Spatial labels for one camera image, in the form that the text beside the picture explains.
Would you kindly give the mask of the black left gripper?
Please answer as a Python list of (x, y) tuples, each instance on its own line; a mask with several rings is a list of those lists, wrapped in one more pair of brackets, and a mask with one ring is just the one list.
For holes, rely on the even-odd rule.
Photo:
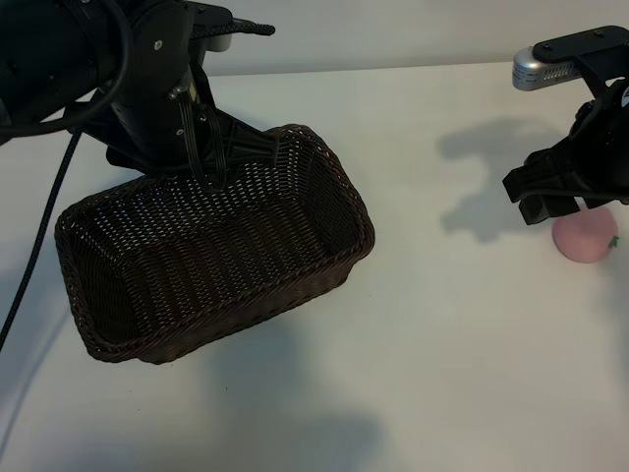
[(218, 115), (202, 68), (193, 63), (178, 79), (148, 81), (114, 102), (117, 122), (108, 129), (110, 163), (144, 174), (192, 174), (223, 180), (246, 164), (274, 167), (280, 132)]

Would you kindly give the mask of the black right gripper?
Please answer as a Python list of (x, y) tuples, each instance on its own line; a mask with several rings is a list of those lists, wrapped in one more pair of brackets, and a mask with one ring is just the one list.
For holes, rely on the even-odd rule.
[(578, 198), (589, 205), (627, 201), (628, 81), (583, 104), (568, 136), (531, 153), (503, 186), (527, 225), (579, 212)]

